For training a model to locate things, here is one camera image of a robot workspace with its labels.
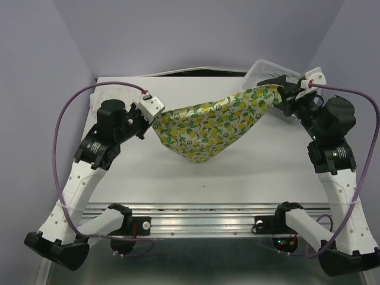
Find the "lemon print skirt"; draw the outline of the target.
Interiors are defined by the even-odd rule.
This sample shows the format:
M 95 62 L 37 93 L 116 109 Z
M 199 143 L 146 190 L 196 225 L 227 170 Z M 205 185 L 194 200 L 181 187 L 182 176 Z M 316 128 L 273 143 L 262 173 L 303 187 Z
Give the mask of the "lemon print skirt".
M 276 85 L 264 85 L 224 99 L 163 112 L 153 129 L 163 146 L 203 163 L 246 134 L 280 96 Z

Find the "white pleated skirt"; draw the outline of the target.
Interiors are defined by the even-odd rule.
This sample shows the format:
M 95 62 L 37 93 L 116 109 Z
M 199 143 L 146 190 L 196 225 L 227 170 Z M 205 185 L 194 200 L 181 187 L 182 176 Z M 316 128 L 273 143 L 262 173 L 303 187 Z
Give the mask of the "white pleated skirt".
M 96 113 L 101 104 L 110 99 L 121 100 L 125 103 L 125 109 L 129 110 L 130 105 L 139 101 L 142 93 L 132 87 L 124 85 L 104 85 L 96 87 L 94 93 L 90 96 L 90 109 Z

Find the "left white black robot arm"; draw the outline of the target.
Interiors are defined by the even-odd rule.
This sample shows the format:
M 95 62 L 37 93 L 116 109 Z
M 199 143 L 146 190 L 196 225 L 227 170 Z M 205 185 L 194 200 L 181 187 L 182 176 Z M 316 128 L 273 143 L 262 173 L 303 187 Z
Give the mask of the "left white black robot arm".
M 133 103 L 130 110 L 121 100 L 110 99 L 101 104 L 97 122 L 75 153 L 59 199 L 41 227 L 27 234 L 27 247 L 72 271 L 82 266 L 90 248 L 101 238 L 118 245 L 120 256 L 134 249 L 139 238 L 130 208 L 113 203 L 92 221 L 80 224 L 80 220 L 96 186 L 120 154 L 121 144 L 132 137 L 143 139 L 160 111 L 153 99 Z

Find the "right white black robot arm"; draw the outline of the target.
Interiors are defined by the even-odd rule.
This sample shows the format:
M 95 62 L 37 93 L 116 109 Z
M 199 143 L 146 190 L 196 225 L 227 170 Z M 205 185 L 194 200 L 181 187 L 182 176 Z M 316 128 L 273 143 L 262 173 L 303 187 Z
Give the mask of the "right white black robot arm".
M 284 114 L 295 115 L 311 137 L 308 155 L 328 198 L 337 229 L 327 230 L 296 202 L 278 205 L 273 216 L 259 216 L 252 232 L 259 235 L 297 233 L 329 276 L 379 267 L 379 245 L 366 222 L 359 191 L 353 150 L 345 137 L 355 126 L 354 106 L 334 96 L 318 106 L 314 99 L 324 81 L 303 78 L 289 83 L 285 76 L 259 82 L 278 85 Z

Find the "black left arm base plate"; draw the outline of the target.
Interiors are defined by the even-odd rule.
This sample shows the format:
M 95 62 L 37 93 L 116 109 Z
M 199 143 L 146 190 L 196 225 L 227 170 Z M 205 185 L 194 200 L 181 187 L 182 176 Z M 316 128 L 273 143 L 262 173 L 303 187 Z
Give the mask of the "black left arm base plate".
M 111 240 L 110 248 L 114 255 L 121 258 L 140 257 L 147 254 L 154 247 L 154 242 L 145 240 L 150 236 L 151 217 L 130 217 L 122 222 L 119 229 L 107 233 L 108 236 L 116 236 L 118 239 L 127 238 L 135 241 Z

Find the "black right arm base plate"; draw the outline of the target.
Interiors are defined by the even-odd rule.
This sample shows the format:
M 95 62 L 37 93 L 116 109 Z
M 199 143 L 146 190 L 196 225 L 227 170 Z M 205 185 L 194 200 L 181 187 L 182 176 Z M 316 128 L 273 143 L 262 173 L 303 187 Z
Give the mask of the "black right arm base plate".
M 280 254 L 302 257 L 304 253 L 297 253 L 299 244 L 298 233 L 286 225 L 278 224 L 275 216 L 255 216 L 251 232 L 255 235 L 270 235 L 273 250 Z

